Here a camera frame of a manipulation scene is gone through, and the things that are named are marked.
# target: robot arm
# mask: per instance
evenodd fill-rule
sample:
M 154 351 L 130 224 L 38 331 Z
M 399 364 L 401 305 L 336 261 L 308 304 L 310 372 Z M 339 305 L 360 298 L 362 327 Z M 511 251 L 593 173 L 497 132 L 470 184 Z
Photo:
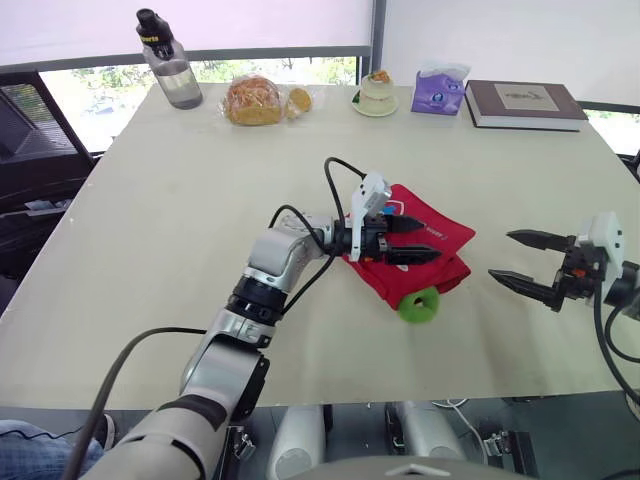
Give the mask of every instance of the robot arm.
M 640 286 L 640 266 L 624 260 L 624 236 L 613 212 L 585 221 L 577 235 L 564 237 L 538 230 L 516 230 L 507 235 L 528 247 L 565 254 L 551 287 L 520 273 L 489 270 L 502 285 L 543 302 L 553 311 L 560 311 L 565 297 L 592 302 L 596 288 L 601 288 L 606 304 L 616 307 Z M 622 313 L 640 320 L 640 302 L 632 303 Z
M 377 214 L 390 190 L 379 174 L 370 175 L 362 185 L 372 188 L 357 190 L 352 207 L 360 220 L 342 235 L 336 235 L 339 222 L 305 216 L 314 238 L 292 216 L 258 238 L 227 304 L 185 368 L 180 397 L 147 415 L 85 478 L 212 478 L 229 421 L 250 415 L 262 391 L 269 361 L 258 349 L 271 343 L 287 296 L 311 260 L 328 252 L 353 256 L 354 244 L 355 258 L 387 263 L 420 264 L 440 255 L 426 246 L 397 248 L 386 241 L 387 232 L 424 225 L 410 217 Z

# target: white plate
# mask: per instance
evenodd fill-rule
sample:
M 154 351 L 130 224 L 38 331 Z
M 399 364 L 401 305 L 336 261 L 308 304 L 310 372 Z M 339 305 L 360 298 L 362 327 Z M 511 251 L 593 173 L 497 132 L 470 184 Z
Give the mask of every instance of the white plate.
M 356 112 L 361 113 L 362 115 L 366 115 L 367 117 L 386 117 L 387 115 L 391 115 L 393 112 L 396 111 L 396 109 L 398 108 L 398 97 L 396 97 L 395 95 L 393 96 L 393 105 L 391 106 L 391 108 L 389 108 L 388 111 L 386 112 L 378 112 L 378 113 L 372 113 L 372 112 L 367 112 L 365 110 L 362 110 L 360 108 L 360 104 L 359 103 L 354 103 L 351 102 L 351 106 L 353 108 L 355 108 Z

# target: red cloth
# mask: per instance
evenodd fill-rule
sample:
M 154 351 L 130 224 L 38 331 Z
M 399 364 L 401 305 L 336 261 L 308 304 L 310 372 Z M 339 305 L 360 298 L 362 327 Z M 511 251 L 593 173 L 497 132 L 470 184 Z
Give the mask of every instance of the red cloth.
M 349 262 L 343 259 L 396 310 L 400 301 L 410 293 L 436 286 L 445 293 L 458 285 L 471 273 L 460 260 L 457 251 L 476 234 L 438 213 L 402 185 L 391 187 L 391 199 L 384 213 L 409 215 L 425 224 L 425 227 L 409 233 L 389 233 L 387 241 L 394 246 L 427 245 L 442 252 L 432 262 L 424 265 L 387 265 L 376 262 Z

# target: chair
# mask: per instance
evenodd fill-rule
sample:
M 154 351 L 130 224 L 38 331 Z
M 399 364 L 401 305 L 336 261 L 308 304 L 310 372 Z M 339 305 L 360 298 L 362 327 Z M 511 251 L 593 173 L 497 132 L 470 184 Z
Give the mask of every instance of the chair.
M 0 275 L 26 274 L 93 166 L 37 72 L 0 74 Z

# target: bottle cap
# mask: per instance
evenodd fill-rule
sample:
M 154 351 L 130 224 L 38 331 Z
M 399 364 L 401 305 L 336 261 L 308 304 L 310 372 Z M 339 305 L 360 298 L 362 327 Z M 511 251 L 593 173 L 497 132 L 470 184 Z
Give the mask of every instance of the bottle cap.
M 173 39 L 169 24 L 149 8 L 142 8 L 136 13 L 140 24 L 136 27 L 140 40 L 146 45 L 168 43 Z

